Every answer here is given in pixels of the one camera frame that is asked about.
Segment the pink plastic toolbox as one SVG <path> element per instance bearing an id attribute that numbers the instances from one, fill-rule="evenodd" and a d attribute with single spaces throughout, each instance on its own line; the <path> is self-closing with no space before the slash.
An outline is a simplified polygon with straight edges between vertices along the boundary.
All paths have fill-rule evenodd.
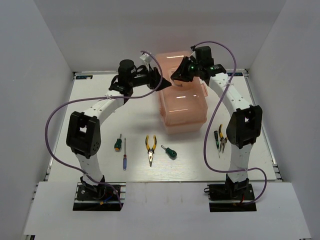
<path id="1" fill-rule="evenodd" d="M 207 121 L 206 86 L 198 77 L 192 82 L 171 79 L 183 57 L 190 54 L 189 51 L 178 51 L 155 56 L 163 77 L 171 82 L 170 87 L 157 92 L 161 119 L 169 135 L 199 131 Z"/>

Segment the black green precision screwdriver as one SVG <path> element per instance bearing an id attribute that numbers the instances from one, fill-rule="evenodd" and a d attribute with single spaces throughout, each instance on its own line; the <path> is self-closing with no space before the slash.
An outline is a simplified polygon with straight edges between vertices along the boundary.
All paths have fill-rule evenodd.
<path id="1" fill-rule="evenodd" d="M 218 157 L 220 158 L 220 143 L 219 143 L 218 131 L 215 130 L 213 133 L 214 133 L 215 145 L 216 145 L 217 152 L 218 152 Z"/>

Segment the small yellow pliers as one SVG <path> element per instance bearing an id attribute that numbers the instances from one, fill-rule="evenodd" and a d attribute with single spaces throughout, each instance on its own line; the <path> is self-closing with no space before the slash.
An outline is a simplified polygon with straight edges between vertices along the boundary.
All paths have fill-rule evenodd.
<path id="1" fill-rule="evenodd" d="M 219 152 L 224 153 L 226 143 L 228 141 L 227 137 L 224 137 L 223 132 L 222 132 L 223 124 L 220 124 L 218 128 L 218 135 L 219 135 L 219 140 L 220 140 L 220 145 L 219 145 Z"/>

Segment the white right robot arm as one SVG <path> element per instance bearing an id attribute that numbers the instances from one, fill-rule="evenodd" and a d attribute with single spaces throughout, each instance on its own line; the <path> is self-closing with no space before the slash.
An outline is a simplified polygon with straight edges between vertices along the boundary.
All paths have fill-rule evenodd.
<path id="1" fill-rule="evenodd" d="M 185 56 L 172 80 L 191 82 L 198 77 L 220 98 L 230 114 L 226 137 L 231 144 L 229 170 L 226 173 L 226 195 L 236 200 L 249 185 L 249 158 L 253 145 L 261 134 L 262 108 L 252 105 L 231 83 L 226 69 L 215 64 L 209 46 L 192 46 L 192 54 Z"/>

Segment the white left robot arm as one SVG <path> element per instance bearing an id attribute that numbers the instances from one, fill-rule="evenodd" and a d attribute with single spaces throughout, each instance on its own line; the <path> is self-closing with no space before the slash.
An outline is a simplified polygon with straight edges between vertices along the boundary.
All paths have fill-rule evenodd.
<path id="1" fill-rule="evenodd" d="M 119 63 L 118 73 L 103 98 L 87 110 L 74 111 L 70 115 L 66 145 L 78 159 L 83 172 L 80 181 L 94 199 L 99 200 L 106 193 L 105 176 L 97 155 L 103 122 L 133 97 L 134 88 L 147 86 L 150 90 L 160 91 L 171 85 L 160 66 L 151 67 L 148 63 L 137 67 L 132 60 L 125 59 Z"/>

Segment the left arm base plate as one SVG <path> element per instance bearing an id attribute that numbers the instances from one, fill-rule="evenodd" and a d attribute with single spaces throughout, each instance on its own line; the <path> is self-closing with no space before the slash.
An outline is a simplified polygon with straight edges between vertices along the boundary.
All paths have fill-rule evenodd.
<path id="1" fill-rule="evenodd" d="M 110 186 L 103 186 L 101 193 L 96 193 L 81 182 L 77 183 L 75 197 L 73 202 L 73 211 L 90 211 L 90 212 L 119 212 L 124 205 L 126 196 L 126 183 L 113 183 L 115 190 Z"/>

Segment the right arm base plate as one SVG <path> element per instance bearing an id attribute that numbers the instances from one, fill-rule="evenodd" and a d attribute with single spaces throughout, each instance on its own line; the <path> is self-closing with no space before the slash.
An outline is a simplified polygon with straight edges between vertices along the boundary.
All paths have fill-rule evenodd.
<path id="1" fill-rule="evenodd" d="M 232 196 L 222 183 L 208 184 L 203 192 L 208 196 L 209 211 L 211 213 L 235 213 L 235 212 L 256 212 L 255 203 L 248 202 L 255 199 L 251 184 L 247 189 Z"/>

